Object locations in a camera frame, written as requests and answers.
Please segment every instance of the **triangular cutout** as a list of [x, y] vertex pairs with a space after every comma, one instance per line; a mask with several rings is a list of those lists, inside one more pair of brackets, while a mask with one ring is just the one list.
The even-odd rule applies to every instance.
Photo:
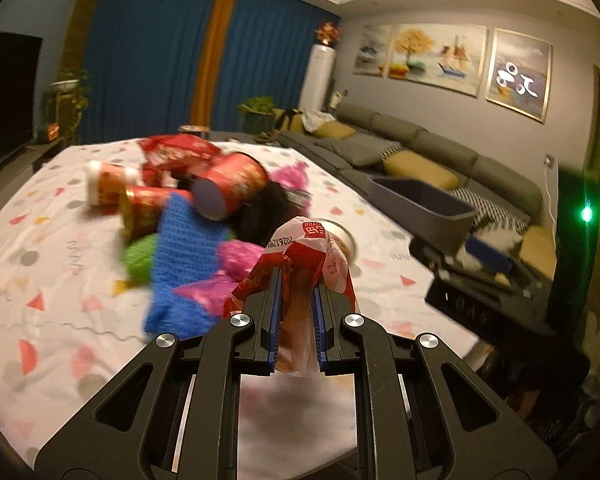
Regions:
[[153, 369], [150, 364], [142, 366], [98, 410], [96, 420], [120, 431], [130, 430]]
[[451, 393], [463, 430], [475, 431], [496, 421], [496, 411], [455, 367], [450, 364], [442, 365], [442, 375]]

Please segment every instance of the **blue knitted towel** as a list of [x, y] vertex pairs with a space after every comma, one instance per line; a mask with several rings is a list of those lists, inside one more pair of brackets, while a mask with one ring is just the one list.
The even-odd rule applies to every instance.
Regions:
[[158, 229], [151, 272], [154, 302], [144, 319], [145, 332], [171, 332], [186, 339], [205, 334], [218, 322], [200, 304], [172, 291], [207, 280], [218, 270], [216, 249], [228, 232], [227, 225], [202, 218], [184, 197], [175, 194], [169, 200]]

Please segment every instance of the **power outlet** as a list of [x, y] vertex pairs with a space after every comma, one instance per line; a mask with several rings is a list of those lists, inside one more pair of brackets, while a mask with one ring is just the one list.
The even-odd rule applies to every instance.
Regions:
[[542, 163], [548, 167], [549, 169], [553, 168], [554, 164], [555, 164], [555, 157], [549, 155], [548, 153], [544, 156], [544, 160], [542, 161]]

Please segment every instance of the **blue cloth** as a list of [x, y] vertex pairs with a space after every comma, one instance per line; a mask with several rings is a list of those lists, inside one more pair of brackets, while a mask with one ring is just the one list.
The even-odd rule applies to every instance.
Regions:
[[189, 123], [214, 0], [100, 0], [83, 67], [83, 144], [174, 133]]
[[241, 131], [237, 105], [270, 95], [278, 108], [298, 106], [315, 29], [339, 17], [300, 0], [236, 0], [216, 83], [211, 127]]
[[155, 336], [171, 332], [181, 339], [208, 332], [220, 319], [210, 316], [197, 302], [173, 293], [173, 288], [207, 280], [219, 268], [218, 245], [229, 228], [200, 216], [182, 196], [167, 204], [158, 230], [151, 272], [154, 302], [144, 320], [144, 331]]

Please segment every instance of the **painted yellow tree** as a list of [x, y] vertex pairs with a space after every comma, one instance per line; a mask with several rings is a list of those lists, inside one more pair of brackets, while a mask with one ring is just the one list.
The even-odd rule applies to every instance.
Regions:
[[433, 46], [433, 38], [427, 36], [423, 30], [419, 28], [405, 28], [394, 43], [396, 52], [405, 52], [408, 66], [413, 54], [424, 54], [431, 50]]

